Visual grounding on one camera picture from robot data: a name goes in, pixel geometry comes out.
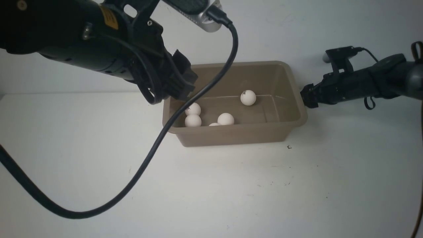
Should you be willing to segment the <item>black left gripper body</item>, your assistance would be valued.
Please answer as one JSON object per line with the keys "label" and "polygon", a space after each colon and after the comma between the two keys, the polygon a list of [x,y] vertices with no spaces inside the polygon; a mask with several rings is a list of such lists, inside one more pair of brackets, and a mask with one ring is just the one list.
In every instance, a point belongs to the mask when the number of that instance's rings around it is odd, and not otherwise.
{"label": "black left gripper body", "polygon": [[123,10],[101,10],[99,39],[105,49],[99,71],[137,85],[150,104],[173,97],[186,100],[194,91],[197,75],[178,50],[168,52],[163,27],[151,18],[152,10],[137,10],[132,17]]}

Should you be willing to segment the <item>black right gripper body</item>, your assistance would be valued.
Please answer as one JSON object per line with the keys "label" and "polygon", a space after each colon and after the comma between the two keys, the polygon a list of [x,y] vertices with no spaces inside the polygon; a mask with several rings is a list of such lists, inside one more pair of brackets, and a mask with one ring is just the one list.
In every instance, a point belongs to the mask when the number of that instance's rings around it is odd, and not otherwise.
{"label": "black right gripper body", "polygon": [[320,83],[306,85],[300,94],[306,107],[316,108],[319,104],[337,104],[380,96],[380,89],[370,71],[361,69],[354,72],[325,74]]}

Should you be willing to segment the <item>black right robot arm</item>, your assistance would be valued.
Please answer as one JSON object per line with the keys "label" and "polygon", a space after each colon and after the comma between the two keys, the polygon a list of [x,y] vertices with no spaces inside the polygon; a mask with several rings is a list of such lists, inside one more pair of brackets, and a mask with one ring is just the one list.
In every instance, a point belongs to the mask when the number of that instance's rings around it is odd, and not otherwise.
{"label": "black right robot arm", "polygon": [[374,98],[393,99],[405,96],[422,100],[423,63],[422,42],[411,44],[413,61],[404,54],[394,54],[376,60],[373,66],[354,70],[350,58],[363,47],[339,47],[326,50],[322,60],[332,65],[333,71],[325,74],[320,83],[308,84],[301,91],[303,103],[308,108],[319,104],[337,104],[363,99],[368,110],[375,108]]}

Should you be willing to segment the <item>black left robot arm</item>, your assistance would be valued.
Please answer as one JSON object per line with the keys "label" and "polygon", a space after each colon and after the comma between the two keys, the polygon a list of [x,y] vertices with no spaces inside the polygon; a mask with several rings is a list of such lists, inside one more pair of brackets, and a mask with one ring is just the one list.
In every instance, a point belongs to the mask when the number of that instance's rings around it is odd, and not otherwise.
{"label": "black left robot arm", "polygon": [[150,104],[186,100],[197,75],[164,46],[157,0],[2,0],[1,48],[119,77]]}

